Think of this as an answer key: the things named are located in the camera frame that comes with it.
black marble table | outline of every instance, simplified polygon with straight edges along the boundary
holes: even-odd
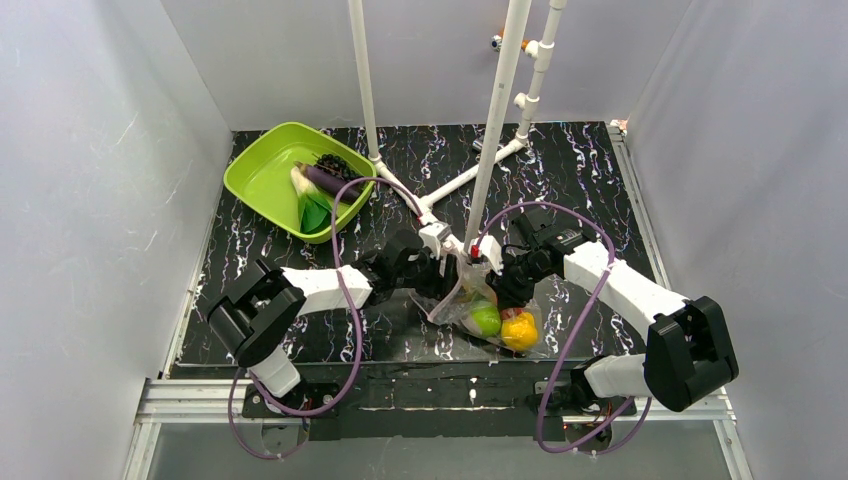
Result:
[[[504,129],[509,138],[515,126]],[[481,136],[477,125],[386,127],[379,129],[386,164],[419,196],[434,191],[476,162],[471,142]],[[363,129],[326,129],[325,133],[365,153]],[[262,132],[238,132],[232,158]],[[465,231],[473,183],[434,207],[434,214],[451,224],[457,236]],[[542,123],[531,131],[531,145],[504,160],[492,177],[484,219],[503,206],[525,200],[547,200],[594,219],[612,237],[618,256],[652,278],[648,255],[636,225],[618,162],[606,127],[601,122]],[[399,228],[415,228],[413,215],[391,190],[380,186],[369,203],[341,232],[345,263],[378,247]],[[492,232],[496,238],[504,232]],[[309,245],[253,212],[224,190],[197,283],[182,350],[176,364],[192,367],[229,365],[232,359],[202,321],[198,307],[232,282],[248,262],[265,256],[292,268],[332,267],[330,243]],[[543,342],[530,360],[555,357],[588,293],[559,279],[548,279],[536,289],[544,314]],[[493,362],[517,357],[508,350],[470,338],[450,326],[424,321],[423,314],[404,292],[363,312],[364,359],[378,362]],[[299,318],[284,346],[295,363],[348,362],[353,357],[353,331],[344,311]],[[635,331],[609,308],[598,305],[587,319],[570,353],[572,358],[597,354],[638,353],[644,344]]]

green bowl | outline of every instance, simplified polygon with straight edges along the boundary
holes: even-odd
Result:
[[[307,243],[330,239],[330,227],[316,233],[300,231],[297,192],[291,182],[291,169],[299,161],[314,165],[317,156],[338,155],[364,177],[376,177],[374,164],[341,142],[302,123],[289,122],[274,127],[247,147],[224,173],[224,185],[256,213]],[[341,230],[368,201],[374,182],[362,188],[352,205],[339,204],[336,229]],[[333,204],[333,198],[326,195]]]

clear plastic bag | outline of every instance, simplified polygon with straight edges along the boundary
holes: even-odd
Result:
[[[509,350],[526,353],[541,342],[542,310],[535,300],[524,308],[498,311],[495,292],[486,285],[488,265],[457,262],[457,287],[441,302],[414,291],[412,300],[436,325],[452,324],[462,331]]]

eggplant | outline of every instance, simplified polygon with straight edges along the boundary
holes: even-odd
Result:
[[[295,165],[300,170],[300,173],[303,174],[306,178],[309,179],[312,183],[315,184],[318,188],[323,190],[328,195],[336,198],[336,195],[339,191],[344,187],[347,182],[342,180],[341,178],[334,177],[327,172],[321,171],[320,169],[313,167],[312,165],[307,165],[305,163],[295,162]],[[353,203],[357,198],[362,194],[362,191],[356,187],[350,187],[345,190],[345,193],[342,195],[342,202],[344,203]]]

purple cable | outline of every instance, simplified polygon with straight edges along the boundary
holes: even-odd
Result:
[[[236,428],[236,422],[233,419],[233,396],[236,392],[236,384],[238,384],[238,379],[241,377],[242,373],[244,373],[243,368],[236,369],[236,376],[233,377],[233,385],[230,387],[230,396],[227,397],[227,421],[230,423],[230,429],[233,431],[233,436],[236,438],[236,441],[241,446],[242,450],[260,460],[282,460],[283,458],[289,457],[290,455],[294,455],[301,448],[303,448],[304,445],[306,445],[307,441],[309,441],[308,436],[306,437],[306,440],[303,441],[303,443],[298,444],[287,452],[279,453],[276,455],[257,452],[256,450],[252,449],[250,445],[247,444],[247,442],[244,441],[244,438],[242,438],[241,434],[238,431],[238,428]]]
[[[594,430],[592,430],[591,432],[586,434],[580,440],[577,440],[576,442],[574,442],[570,445],[566,445],[564,447],[552,447],[552,446],[549,446],[548,444],[546,444],[545,440],[542,438],[543,426],[544,426],[544,421],[545,421],[545,410],[547,409],[548,401],[550,400],[551,393],[553,392],[553,389],[554,389],[554,382],[559,377],[559,372],[562,370],[562,365],[565,362],[565,357],[566,357],[566,355],[568,355],[568,351],[571,350],[571,345],[574,343],[574,339],[577,336],[576,335],[577,331],[580,330],[580,327],[583,326],[583,322],[586,321],[586,317],[589,316],[589,312],[591,311],[592,306],[595,304],[595,301],[598,300],[598,296],[601,294],[601,290],[603,290],[604,285],[606,285],[606,283],[607,283],[607,279],[609,278],[610,273],[611,273],[611,270],[610,270],[609,267],[611,267],[613,265],[613,262],[615,262],[615,246],[612,243],[612,239],[609,237],[609,235],[607,235],[606,232],[603,231],[603,229],[601,229],[601,227],[599,227],[597,224],[595,224],[594,222],[592,222],[588,218],[584,217],[583,215],[580,215],[579,213],[577,213],[577,212],[575,212],[571,209],[565,208],[562,205],[557,205],[557,204],[551,203],[551,202],[535,201],[535,202],[523,202],[523,203],[519,203],[517,205],[509,206],[509,207],[501,210],[494,217],[492,217],[486,223],[486,226],[483,227],[483,231],[480,232],[480,235],[477,237],[477,244],[476,244],[477,248],[480,247],[480,243],[483,241],[483,236],[486,235],[486,233],[495,225],[495,222],[497,222],[501,217],[505,216],[506,214],[508,214],[509,212],[511,212],[513,210],[517,210],[517,209],[523,208],[523,207],[530,207],[530,206],[534,206],[534,205],[549,207],[549,208],[552,208],[554,210],[557,210],[557,211],[560,211],[560,212],[563,212],[563,213],[567,213],[567,214],[579,219],[581,222],[592,227],[592,229],[595,230],[598,233],[598,235],[601,236],[601,239],[603,240],[603,242],[606,244],[606,247],[607,247],[607,266],[608,266],[608,268],[601,275],[601,278],[598,280],[598,284],[595,286],[595,289],[592,291],[592,294],[589,296],[589,300],[586,302],[586,306],[583,307],[583,311],[580,312],[580,316],[578,316],[577,321],[574,322],[574,328],[571,329],[571,333],[568,335],[568,338],[565,341],[565,345],[563,346],[562,351],[559,354],[559,358],[557,358],[557,361],[554,364],[554,369],[553,369],[553,371],[551,371],[551,376],[548,378],[548,384],[545,387],[545,393],[542,395],[542,403],[539,406],[539,414],[536,416],[536,443],[539,444],[539,447],[541,447],[542,450],[544,450],[548,453],[563,453],[563,452],[567,452],[569,450],[573,450],[573,449],[579,447],[580,445],[586,443],[587,441],[589,441],[590,438],[594,437],[598,432],[600,432],[604,428],[606,428],[610,423],[612,423],[613,420],[615,420],[619,415],[621,415],[622,412],[624,412],[625,408],[627,408],[628,406],[630,406],[633,403],[633,397],[628,398],[627,401],[624,402],[624,404],[622,404],[620,407],[618,407],[618,409],[616,409],[616,411],[613,412],[613,414],[610,415],[609,418],[604,420],[604,422],[601,423],[597,428],[595,428]],[[645,418],[648,414],[648,409],[649,409],[650,406],[651,406],[651,402],[649,400],[648,403],[645,405],[645,411],[642,412],[642,418],[639,419],[639,422],[636,424],[636,426],[633,428],[633,430],[624,438],[624,440],[622,440],[621,442],[616,444],[614,447],[611,447],[610,449],[605,450],[604,451],[605,453],[609,453],[611,451],[615,451],[615,450],[619,449],[626,442],[628,442],[631,438],[633,438],[633,436],[636,434],[636,432],[639,430],[639,428],[641,428],[642,423],[644,422],[644,420],[645,420]]]
[[[347,300],[347,305],[350,308],[350,315],[351,317],[353,317],[353,329],[356,336],[356,347],[353,355],[353,367],[351,368],[350,375],[347,377],[347,381],[345,381],[345,384],[342,386],[341,390],[339,390],[339,393],[335,397],[333,397],[333,399],[326,405],[322,405],[312,410],[297,410],[294,408],[287,407],[282,403],[278,402],[277,399],[274,398],[268,392],[268,389],[265,388],[265,385],[262,385],[262,382],[259,381],[259,379],[251,373],[250,378],[253,379],[253,383],[256,385],[256,389],[259,390],[259,393],[262,394],[262,397],[265,399],[265,401],[279,408],[280,411],[285,413],[286,415],[291,415],[293,417],[312,417],[316,415],[321,415],[322,413],[325,413],[331,408],[335,407],[336,404],[339,403],[345,395],[347,395],[347,392],[350,390],[350,388],[353,386],[353,383],[356,381],[356,374],[359,372],[359,366],[362,360],[362,320],[359,318],[359,311],[356,309],[356,304],[353,302],[353,298],[350,296],[350,291],[347,289],[347,285],[345,285],[344,283],[344,276],[342,275],[341,270],[339,270],[340,268],[342,268],[342,258],[341,254],[339,253],[339,241],[336,233],[336,212],[339,209],[339,202],[341,201],[342,195],[344,194],[344,192],[347,191],[348,188],[358,183],[369,181],[383,183],[392,188],[399,189],[401,192],[403,192],[404,195],[406,195],[410,199],[413,204],[415,204],[416,213],[419,217],[421,216],[421,207],[415,202],[415,196],[412,195],[412,193],[407,190],[406,187],[404,187],[403,185],[391,182],[389,180],[386,180],[385,178],[360,177],[346,183],[345,186],[342,187],[341,190],[339,190],[339,193],[336,194],[335,201],[333,202],[333,209],[330,212],[330,226],[333,231],[333,235],[330,238],[333,242],[333,260],[336,264],[336,275],[339,277],[339,287],[341,287],[342,289],[342,294],[344,295],[345,300]]]

